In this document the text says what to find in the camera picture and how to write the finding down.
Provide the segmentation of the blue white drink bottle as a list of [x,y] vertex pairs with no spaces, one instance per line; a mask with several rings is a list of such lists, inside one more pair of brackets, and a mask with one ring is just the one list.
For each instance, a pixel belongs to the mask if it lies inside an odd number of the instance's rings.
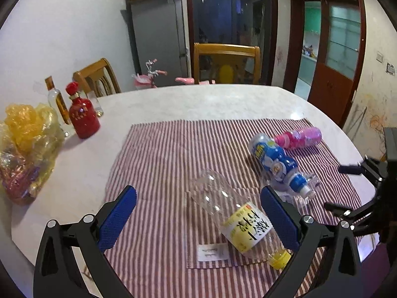
[[274,190],[304,199],[315,196],[316,192],[301,173],[298,162],[265,133],[251,139],[249,150],[267,173]]

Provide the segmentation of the red wooden kitchen door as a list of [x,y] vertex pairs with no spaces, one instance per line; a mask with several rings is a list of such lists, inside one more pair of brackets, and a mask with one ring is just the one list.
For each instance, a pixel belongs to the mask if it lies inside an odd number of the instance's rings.
[[342,128],[357,91],[366,44],[363,0],[320,0],[318,58],[308,102]]

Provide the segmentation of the clear bottle yellow label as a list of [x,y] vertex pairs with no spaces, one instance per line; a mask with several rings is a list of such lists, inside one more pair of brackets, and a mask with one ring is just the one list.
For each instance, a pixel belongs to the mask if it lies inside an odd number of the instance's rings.
[[275,270],[286,267],[291,254],[284,248],[270,219],[249,197],[234,190],[222,175],[204,170],[193,181],[190,196],[245,258],[264,260]]

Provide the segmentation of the yellow plastic bag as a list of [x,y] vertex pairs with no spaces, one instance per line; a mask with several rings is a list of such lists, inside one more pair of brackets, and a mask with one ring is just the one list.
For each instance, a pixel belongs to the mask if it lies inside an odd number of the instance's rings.
[[1,190],[11,202],[32,203],[49,179],[65,140],[55,110],[10,104],[1,121]]

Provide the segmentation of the pink drink bottle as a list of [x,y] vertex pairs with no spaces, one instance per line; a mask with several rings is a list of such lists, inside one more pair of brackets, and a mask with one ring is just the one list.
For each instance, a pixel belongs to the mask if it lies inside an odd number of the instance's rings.
[[318,145],[322,140],[322,132],[319,128],[311,126],[284,132],[273,140],[284,149],[303,149]]

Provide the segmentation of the white wall switch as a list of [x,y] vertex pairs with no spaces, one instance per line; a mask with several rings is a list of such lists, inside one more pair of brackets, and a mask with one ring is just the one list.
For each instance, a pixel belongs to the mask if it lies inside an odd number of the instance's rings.
[[384,62],[384,55],[382,55],[382,53],[377,52],[377,56],[376,56],[376,60],[380,63]]

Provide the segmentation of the dark glass sliding door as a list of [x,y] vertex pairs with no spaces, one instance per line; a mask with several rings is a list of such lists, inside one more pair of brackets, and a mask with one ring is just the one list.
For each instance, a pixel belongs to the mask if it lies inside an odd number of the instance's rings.
[[278,0],[187,0],[187,8],[192,68],[196,43],[258,46],[261,52],[259,84],[272,83]]

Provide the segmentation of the wooden chair far side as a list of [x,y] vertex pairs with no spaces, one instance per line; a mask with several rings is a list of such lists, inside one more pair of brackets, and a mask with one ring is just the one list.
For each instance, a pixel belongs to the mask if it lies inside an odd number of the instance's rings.
[[211,67],[208,81],[218,84],[244,83],[246,61],[254,61],[252,84],[257,85],[261,78],[262,63],[259,46],[243,46],[235,44],[198,43],[194,44],[193,80],[200,79],[200,58],[208,56]]

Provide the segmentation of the pink child bicycle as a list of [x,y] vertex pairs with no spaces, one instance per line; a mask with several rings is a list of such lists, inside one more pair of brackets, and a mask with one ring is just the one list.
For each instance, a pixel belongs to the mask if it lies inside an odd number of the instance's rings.
[[172,85],[214,85],[216,80],[208,79],[204,81],[195,82],[192,77],[168,77],[168,72],[160,69],[153,69],[157,59],[148,60],[145,63],[147,73],[139,74],[135,73],[132,75],[133,83],[136,89],[153,89],[159,87],[166,87],[165,83],[171,83]]

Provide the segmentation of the wooden chair at wall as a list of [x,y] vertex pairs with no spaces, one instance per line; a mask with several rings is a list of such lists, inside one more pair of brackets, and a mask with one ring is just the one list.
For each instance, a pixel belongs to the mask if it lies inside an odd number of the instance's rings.
[[105,58],[76,71],[73,80],[79,85],[79,90],[88,95],[94,92],[97,98],[120,94],[121,89],[114,71]]

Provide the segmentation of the grey refrigerator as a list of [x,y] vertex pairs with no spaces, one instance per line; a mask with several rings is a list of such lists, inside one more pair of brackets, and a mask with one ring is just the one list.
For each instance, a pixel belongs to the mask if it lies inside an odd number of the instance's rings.
[[186,77],[188,64],[182,0],[130,2],[135,71],[146,74],[145,63],[157,59],[153,69],[168,77]]

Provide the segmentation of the small drinking glass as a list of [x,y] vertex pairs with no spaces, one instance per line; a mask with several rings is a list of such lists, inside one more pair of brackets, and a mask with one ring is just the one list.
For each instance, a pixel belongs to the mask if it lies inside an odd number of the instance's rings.
[[96,94],[94,91],[90,91],[86,94],[87,98],[90,100],[90,102],[92,103],[94,110],[96,111],[96,115],[97,117],[101,117],[104,115],[104,111],[101,108],[101,105],[96,97]]

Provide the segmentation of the red striped placemat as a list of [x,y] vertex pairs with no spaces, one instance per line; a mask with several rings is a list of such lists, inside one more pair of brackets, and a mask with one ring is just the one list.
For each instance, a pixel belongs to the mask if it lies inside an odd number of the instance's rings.
[[125,186],[137,204],[106,256],[134,297],[262,297],[279,276],[260,252],[239,253],[219,229],[259,206],[258,133],[306,128],[306,119],[175,120],[134,124],[112,166],[106,201]]

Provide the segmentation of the clear glass liquor bottle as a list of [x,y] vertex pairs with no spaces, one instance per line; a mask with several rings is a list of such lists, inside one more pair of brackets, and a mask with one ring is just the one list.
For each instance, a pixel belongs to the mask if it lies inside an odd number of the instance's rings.
[[61,91],[55,87],[51,76],[45,79],[45,83],[48,89],[48,103],[56,111],[65,137],[70,137],[73,127],[69,118],[69,110],[66,107]]

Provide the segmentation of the wall socket panel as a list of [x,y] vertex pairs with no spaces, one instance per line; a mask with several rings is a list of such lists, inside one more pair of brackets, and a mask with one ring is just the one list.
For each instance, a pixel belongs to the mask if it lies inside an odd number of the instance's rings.
[[389,73],[390,75],[396,75],[396,70],[393,64],[387,63],[386,65],[386,72]]

